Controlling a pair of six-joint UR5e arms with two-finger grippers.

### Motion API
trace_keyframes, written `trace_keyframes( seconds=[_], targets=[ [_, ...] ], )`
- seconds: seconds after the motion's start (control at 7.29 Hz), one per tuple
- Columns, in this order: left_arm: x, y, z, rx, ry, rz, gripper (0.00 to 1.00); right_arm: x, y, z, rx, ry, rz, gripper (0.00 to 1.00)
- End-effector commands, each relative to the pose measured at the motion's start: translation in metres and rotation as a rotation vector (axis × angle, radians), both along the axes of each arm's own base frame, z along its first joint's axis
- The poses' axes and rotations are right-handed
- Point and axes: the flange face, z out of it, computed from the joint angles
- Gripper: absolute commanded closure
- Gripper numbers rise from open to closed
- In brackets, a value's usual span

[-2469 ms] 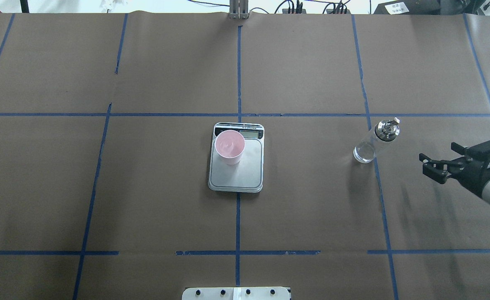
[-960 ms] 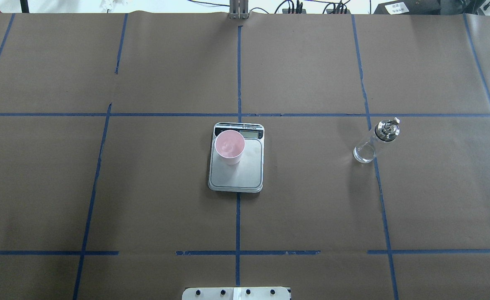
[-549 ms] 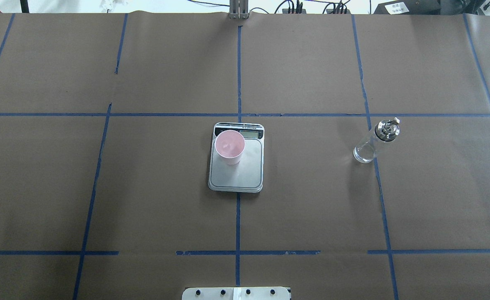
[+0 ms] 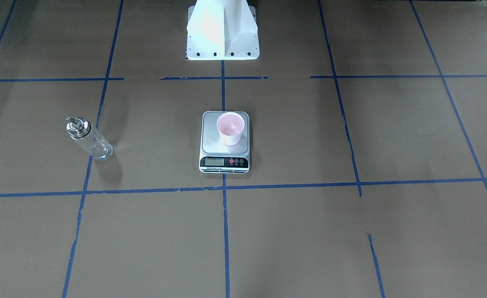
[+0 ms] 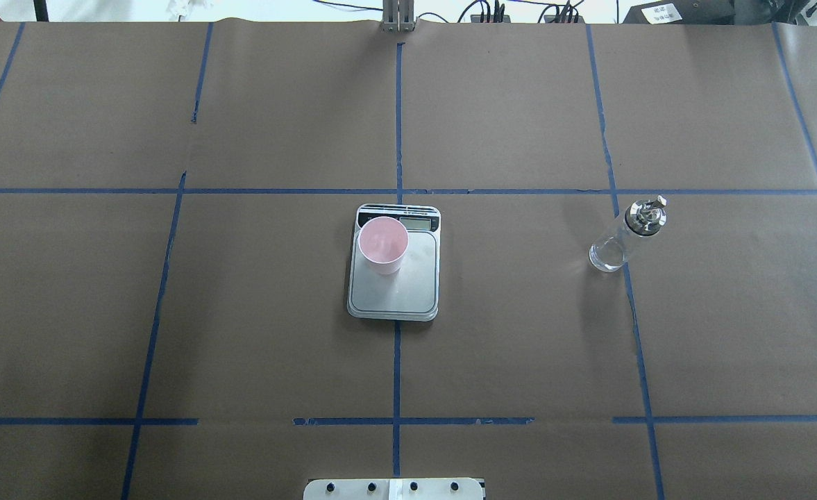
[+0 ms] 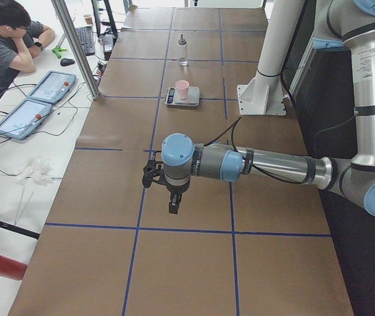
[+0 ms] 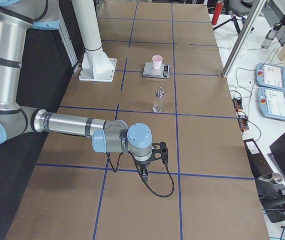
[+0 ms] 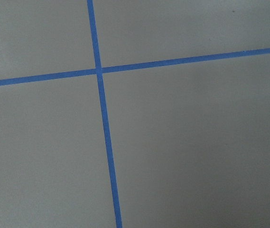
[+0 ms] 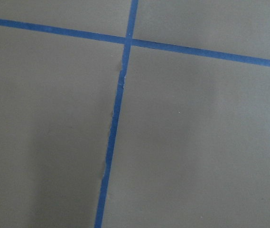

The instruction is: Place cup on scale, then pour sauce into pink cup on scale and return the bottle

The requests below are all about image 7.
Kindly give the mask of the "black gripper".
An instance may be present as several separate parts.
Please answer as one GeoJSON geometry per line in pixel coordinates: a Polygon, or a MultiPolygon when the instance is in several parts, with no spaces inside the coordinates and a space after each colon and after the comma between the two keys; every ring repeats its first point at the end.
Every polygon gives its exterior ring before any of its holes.
{"type": "Polygon", "coordinates": [[[138,167],[138,172],[142,178],[142,181],[148,182],[148,166],[150,165],[150,161],[137,161],[135,160],[135,164],[138,167]]]}

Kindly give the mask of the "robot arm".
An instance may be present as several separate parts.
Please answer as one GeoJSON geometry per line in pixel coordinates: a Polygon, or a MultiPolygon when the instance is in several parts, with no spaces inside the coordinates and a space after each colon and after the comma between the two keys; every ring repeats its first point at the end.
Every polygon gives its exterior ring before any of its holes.
{"type": "Polygon", "coordinates": [[[71,77],[57,0],[0,0],[0,186],[30,178],[46,135],[41,111],[58,108],[71,77]]]}

